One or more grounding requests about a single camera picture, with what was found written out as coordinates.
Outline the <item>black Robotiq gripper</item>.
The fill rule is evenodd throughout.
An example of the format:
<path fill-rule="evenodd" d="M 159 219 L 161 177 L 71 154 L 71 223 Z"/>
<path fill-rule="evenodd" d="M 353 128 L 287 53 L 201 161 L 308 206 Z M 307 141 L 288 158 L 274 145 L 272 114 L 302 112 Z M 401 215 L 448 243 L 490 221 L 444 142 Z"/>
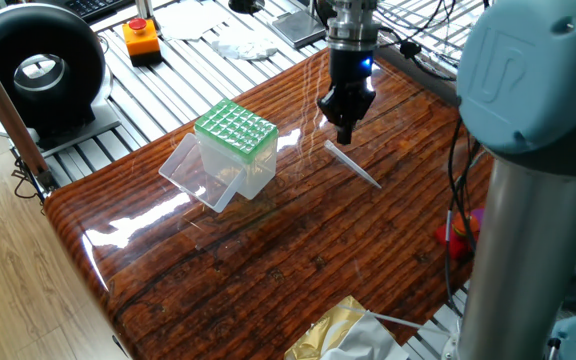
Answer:
<path fill-rule="evenodd" d="M 372 75 L 374 51 L 331 49 L 329 75 L 331 84 L 326 95 L 316 102 L 327 120 L 335 126 L 337 143 L 349 145 L 356 123 L 369 110 L 376 92 L 369 90 L 367 79 Z M 344 111 L 337 90 L 347 91 Z"/>

